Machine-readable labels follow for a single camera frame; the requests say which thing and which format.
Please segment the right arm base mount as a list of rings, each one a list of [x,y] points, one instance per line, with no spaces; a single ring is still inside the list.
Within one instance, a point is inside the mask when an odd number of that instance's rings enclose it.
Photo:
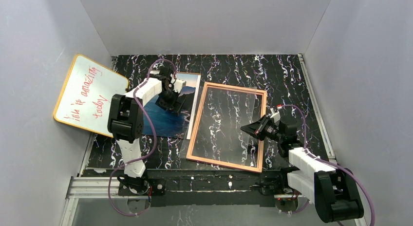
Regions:
[[[249,187],[264,196],[273,196],[279,208],[299,208],[301,193],[288,187],[282,176],[264,176]]]

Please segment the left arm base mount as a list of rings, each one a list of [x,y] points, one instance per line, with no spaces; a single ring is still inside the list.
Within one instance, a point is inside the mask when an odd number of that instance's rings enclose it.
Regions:
[[[118,176],[119,196],[162,196],[166,192],[164,179],[132,178]]]

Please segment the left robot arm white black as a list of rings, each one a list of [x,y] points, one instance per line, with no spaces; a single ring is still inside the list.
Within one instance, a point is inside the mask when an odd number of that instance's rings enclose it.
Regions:
[[[144,106],[156,97],[155,104],[165,111],[178,113],[182,108],[185,100],[180,93],[186,82],[176,74],[175,67],[161,68],[156,73],[149,70],[143,82],[130,92],[112,96],[108,131],[120,147],[124,174],[128,177],[141,178],[146,169],[143,161],[153,153],[142,155],[140,148],[145,119],[152,135],[156,136],[155,126]]]

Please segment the seascape photo on board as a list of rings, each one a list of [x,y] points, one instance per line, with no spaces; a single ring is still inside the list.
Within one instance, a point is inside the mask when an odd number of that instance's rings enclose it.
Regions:
[[[179,100],[183,102],[180,112],[163,110],[157,106],[157,96],[151,99],[144,109],[154,125],[157,136],[186,139],[194,123],[192,116],[195,115],[197,107],[201,75],[178,73],[177,78],[186,81],[186,86],[179,95]]]

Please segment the yellow-framed whiteboard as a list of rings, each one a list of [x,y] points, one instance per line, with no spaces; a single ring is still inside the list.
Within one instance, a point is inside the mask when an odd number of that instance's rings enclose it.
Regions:
[[[107,137],[111,98],[124,94],[129,80],[84,55],[73,59],[55,106],[56,121]]]

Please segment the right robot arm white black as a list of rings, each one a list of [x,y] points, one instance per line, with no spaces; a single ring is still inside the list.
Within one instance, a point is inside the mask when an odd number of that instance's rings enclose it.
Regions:
[[[265,115],[242,126],[241,131],[260,141],[268,139],[277,143],[279,154],[291,164],[291,167],[282,169],[284,185],[312,202],[323,222],[364,216],[364,206],[352,172],[328,165],[307,151],[298,139],[296,125]]]

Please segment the aluminium rail front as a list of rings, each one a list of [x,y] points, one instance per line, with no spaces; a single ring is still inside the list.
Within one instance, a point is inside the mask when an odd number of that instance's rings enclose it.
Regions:
[[[71,181],[63,226],[321,226],[314,205],[279,208],[273,196],[249,187],[279,171],[151,170],[164,179],[162,196],[119,196],[119,182],[107,177]]]

